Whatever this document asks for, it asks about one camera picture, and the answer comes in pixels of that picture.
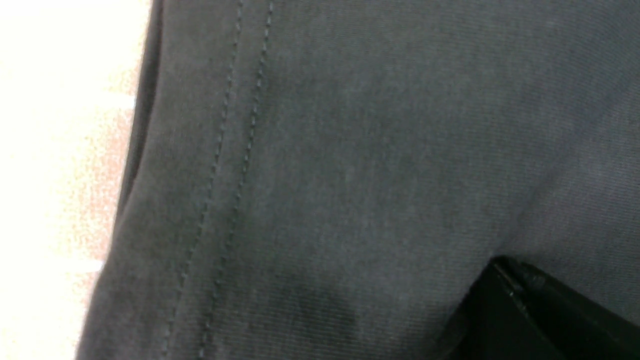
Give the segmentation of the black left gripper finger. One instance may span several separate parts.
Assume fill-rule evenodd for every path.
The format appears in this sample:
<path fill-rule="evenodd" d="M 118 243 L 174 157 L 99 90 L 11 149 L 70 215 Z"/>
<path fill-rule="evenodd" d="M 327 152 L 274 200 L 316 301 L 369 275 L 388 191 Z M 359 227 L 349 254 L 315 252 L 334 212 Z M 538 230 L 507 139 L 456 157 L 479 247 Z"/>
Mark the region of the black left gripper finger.
<path fill-rule="evenodd" d="M 447 360 L 637 360 L 639 326 L 530 263 L 474 264 Z"/>

